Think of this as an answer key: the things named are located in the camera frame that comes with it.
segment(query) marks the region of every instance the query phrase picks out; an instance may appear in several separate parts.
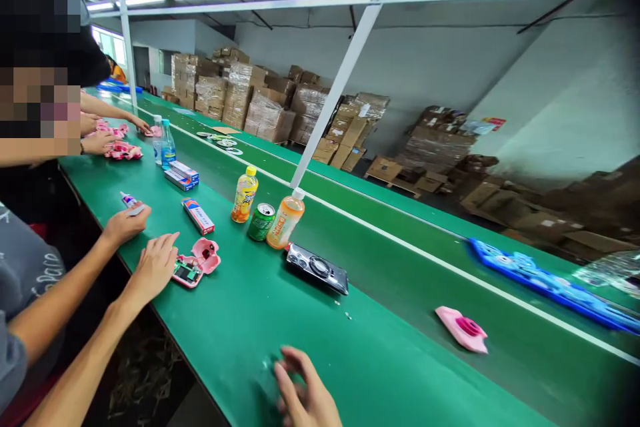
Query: white metal pole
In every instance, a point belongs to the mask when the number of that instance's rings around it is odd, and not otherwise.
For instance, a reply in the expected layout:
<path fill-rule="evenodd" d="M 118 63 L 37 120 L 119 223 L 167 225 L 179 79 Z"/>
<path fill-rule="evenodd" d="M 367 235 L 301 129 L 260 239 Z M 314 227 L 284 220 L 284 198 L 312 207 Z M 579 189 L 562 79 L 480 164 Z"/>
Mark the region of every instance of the white metal pole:
<path fill-rule="evenodd" d="M 135 62 L 133 61 L 133 45 L 131 44 L 131 30 L 129 29 L 129 14 L 126 0 L 120 1 L 120 21 L 122 22 L 122 36 L 125 40 L 127 52 L 127 76 L 129 78 L 129 92 L 133 104 L 133 115 L 138 115 L 138 98 L 135 94 Z"/>
<path fill-rule="evenodd" d="M 358 61 L 358 57 L 360 57 L 360 52 L 362 52 L 362 48 L 365 46 L 367 38 L 369 38 L 369 34 L 373 28 L 375 20 L 378 18 L 381 8 L 382 5 L 370 5 L 362 14 L 358 28 L 356 28 L 353 34 L 349 48 L 347 48 L 345 57 L 343 58 L 342 64 L 335 76 L 335 81 L 333 82 L 331 90 L 325 100 L 325 104 L 320 111 L 318 121 L 311 132 L 311 137 L 309 137 L 307 147 L 302 153 L 300 163 L 298 163 L 298 166 L 295 169 L 295 173 L 293 174 L 293 178 L 290 183 L 291 188 L 298 187 L 302 182 L 302 177 L 307 171 L 307 166 L 311 161 L 313 152 L 315 152 L 315 149 L 320 142 L 320 137 L 329 123 L 329 118 L 331 118 L 335 104 L 338 102 L 340 95 L 342 95 L 342 91 L 344 90 L 347 80 L 349 80 L 349 76 Z"/>

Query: bottle cap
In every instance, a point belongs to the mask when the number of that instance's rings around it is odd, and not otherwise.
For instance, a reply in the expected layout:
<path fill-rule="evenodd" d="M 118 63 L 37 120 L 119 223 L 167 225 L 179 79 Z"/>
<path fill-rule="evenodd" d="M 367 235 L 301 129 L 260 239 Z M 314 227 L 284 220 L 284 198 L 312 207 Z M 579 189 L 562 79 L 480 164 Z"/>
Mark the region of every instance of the bottle cap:
<path fill-rule="evenodd" d="M 300 187 L 296 187 L 295 189 L 293 189 L 293 198 L 295 198 L 296 200 L 302 200 L 305 197 L 305 191 L 302 190 Z"/>

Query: tube of glue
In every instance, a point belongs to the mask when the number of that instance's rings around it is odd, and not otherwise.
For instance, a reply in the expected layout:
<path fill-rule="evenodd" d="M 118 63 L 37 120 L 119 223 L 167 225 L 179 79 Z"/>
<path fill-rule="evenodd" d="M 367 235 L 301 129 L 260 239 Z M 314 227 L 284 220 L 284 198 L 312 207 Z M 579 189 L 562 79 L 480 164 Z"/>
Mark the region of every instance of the tube of glue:
<path fill-rule="evenodd" d="M 120 197 L 122 202 L 127 206 L 127 215 L 129 217 L 134 217 L 145 209 L 145 204 L 143 203 L 137 208 L 133 208 L 133 206 L 138 203 L 138 201 L 133 197 L 133 195 L 129 195 L 128 193 L 120 192 Z"/>

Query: hand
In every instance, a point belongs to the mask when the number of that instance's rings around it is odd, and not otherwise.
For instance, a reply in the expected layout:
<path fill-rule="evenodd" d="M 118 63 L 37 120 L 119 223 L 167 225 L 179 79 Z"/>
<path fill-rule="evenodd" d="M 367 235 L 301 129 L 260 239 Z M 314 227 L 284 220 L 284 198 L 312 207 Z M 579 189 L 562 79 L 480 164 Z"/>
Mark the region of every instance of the hand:
<path fill-rule="evenodd" d="M 82 143 L 82 148 L 85 150 L 85 153 L 104 155 L 109 151 L 107 144 L 116 140 L 119 140 L 119 138 L 112 133 L 97 131 L 91 137 L 83 138 L 80 143 Z"/>
<path fill-rule="evenodd" d="M 138 208 L 140 205 L 142 202 L 136 203 L 132 209 Z M 136 216 L 128 216 L 128 210 L 120 211 L 111 217 L 102 232 L 103 237 L 115 248 L 142 232 L 147 227 L 147 218 L 151 215 L 151 207 L 148 205 Z"/>
<path fill-rule="evenodd" d="M 144 120 L 142 120 L 140 117 L 136 117 L 135 115 L 131 114 L 131 116 L 129 116 L 127 120 L 130 121 L 133 125 L 135 125 L 137 129 L 142 131 L 143 133 L 151 133 L 151 130 L 149 129 L 149 124 Z"/>
<path fill-rule="evenodd" d="M 333 397 L 318 377 L 309 356 L 293 347 L 282 347 L 284 359 L 274 367 L 282 397 L 278 410 L 285 427 L 342 427 Z M 298 373 L 307 385 L 294 384 L 288 372 Z"/>
<path fill-rule="evenodd" d="M 92 131 L 95 131 L 97 127 L 96 121 L 99 118 L 98 115 L 92 113 L 80 112 L 80 135 L 84 137 Z"/>
<path fill-rule="evenodd" d="M 140 254 L 140 262 L 135 272 L 122 293 L 126 302 L 141 309 L 167 286 L 178 256 L 178 249 L 173 246 L 178 235 L 180 232 L 149 240 L 147 247 Z"/>

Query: circuit board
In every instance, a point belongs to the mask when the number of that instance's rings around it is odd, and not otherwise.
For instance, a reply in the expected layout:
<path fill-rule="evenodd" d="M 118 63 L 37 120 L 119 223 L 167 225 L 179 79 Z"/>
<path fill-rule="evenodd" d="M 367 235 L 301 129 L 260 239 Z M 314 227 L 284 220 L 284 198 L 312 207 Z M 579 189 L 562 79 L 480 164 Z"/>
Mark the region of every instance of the circuit board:
<path fill-rule="evenodd" d="M 180 259 L 175 261 L 175 266 L 173 268 L 173 278 L 184 286 L 190 288 L 195 287 L 198 284 L 201 276 L 202 269 L 200 267 L 191 265 Z"/>

